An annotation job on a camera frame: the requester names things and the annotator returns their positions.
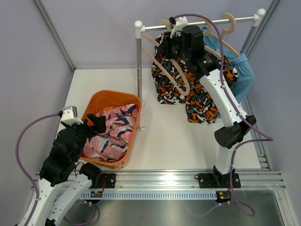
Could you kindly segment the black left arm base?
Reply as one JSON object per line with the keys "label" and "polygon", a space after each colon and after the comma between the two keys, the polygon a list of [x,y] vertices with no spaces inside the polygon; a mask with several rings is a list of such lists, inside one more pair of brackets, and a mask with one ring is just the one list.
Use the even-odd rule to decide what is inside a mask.
{"label": "black left arm base", "polygon": [[114,173],[102,173],[100,176],[100,180],[97,184],[91,185],[90,188],[93,189],[102,189],[103,186],[106,189],[115,188],[116,184],[116,174]]}

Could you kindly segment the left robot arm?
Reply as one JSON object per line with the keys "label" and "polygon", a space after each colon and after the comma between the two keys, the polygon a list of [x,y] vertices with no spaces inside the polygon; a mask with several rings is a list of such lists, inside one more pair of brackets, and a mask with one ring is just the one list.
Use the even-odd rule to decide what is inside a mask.
{"label": "left robot arm", "polygon": [[[49,156],[44,160],[37,182],[29,175],[21,163],[19,146],[24,133],[35,123],[59,116],[64,129],[59,131],[53,141]],[[15,155],[20,170],[29,179],[34,187],[35,196],[19,222],[20,226],[57,226],[66,212],[71,208],[79,196],[89,187],[97,187],[101,182],[101,170],[91,164],[85,163],[80,168],[73,184],[57,198],[57,194],[68,180],[70,174],[76,169],[76,163],[83,152],[88,138],[105,132],[105,117],[95,116],[92,113],[87,119],[81,120],[76,114],[68,111],[46,115],[28,124],[17,138]]]}

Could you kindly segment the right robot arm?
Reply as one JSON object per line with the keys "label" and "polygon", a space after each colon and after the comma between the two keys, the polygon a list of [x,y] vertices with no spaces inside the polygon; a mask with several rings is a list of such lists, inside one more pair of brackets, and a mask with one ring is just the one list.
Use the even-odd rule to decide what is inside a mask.
{"label": "right robot arm", "polygon": [[229,187],[234,181],[234,149],[256,123],[232,93],[238,80],[236,69],[226,57],[203,42],[198,26],[187,25],[180,31],[161,34],[154,40],[152,76],[158,101],[185,104],[188,121],[209,124],[222,119],[214,132],[219,145],[212,173],[200,177],[201,184]]}

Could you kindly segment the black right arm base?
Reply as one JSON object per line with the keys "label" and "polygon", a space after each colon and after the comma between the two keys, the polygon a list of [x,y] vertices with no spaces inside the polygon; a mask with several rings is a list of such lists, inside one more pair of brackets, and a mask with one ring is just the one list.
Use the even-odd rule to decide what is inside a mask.
{"label": "black right arm base", "polygon": [[199,173],[194,176],[200,188],[230,188],[230,173]]}

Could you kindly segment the pink shark print shorts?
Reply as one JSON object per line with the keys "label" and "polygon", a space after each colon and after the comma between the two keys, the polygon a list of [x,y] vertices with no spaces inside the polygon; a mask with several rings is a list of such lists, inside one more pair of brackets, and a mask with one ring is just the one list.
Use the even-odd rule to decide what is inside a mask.
{"label": "pink shark print shorts", "polygon": [[137,107],[135,104],[128,104],[106,109],[95,115],[106,117],[106,131],[87,139],[83,155],[97,161],[116,162],[128,150],[138,116]]}

